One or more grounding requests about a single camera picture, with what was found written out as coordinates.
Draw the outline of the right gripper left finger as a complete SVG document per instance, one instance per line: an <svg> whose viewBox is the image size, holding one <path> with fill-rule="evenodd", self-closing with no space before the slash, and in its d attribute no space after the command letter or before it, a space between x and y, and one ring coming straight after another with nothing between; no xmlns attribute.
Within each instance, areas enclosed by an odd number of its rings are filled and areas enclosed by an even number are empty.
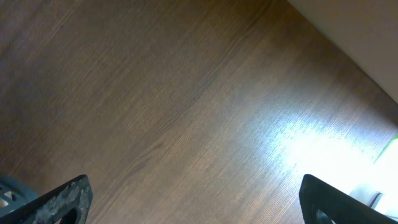
<svg viewBox="0 0 398 224"><path fill-rule="evenodd" d="M85 224L93 199L87 175L79 175L1 217L1 223Z"/></svg>

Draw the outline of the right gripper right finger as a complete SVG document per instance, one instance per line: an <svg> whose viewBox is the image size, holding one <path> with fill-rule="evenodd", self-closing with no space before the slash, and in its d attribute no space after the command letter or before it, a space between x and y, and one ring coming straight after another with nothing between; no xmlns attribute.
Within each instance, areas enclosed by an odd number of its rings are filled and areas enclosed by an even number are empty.
<svg viewBox="0 0 398 224"><path fill-rule="evenodd" d="M305 224L397 224L397 221L305 174L299 200Z"/></svg>

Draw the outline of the grey plastic basket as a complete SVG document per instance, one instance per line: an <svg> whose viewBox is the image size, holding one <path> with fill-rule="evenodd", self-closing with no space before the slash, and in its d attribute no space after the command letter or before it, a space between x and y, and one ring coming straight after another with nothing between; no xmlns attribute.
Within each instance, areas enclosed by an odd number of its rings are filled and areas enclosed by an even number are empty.
<svg viewBox="0 0 398 224"><path fill-rule="evenodd" d="M1 217L38 198L27 185L11 177L1 176Z"/></svg>

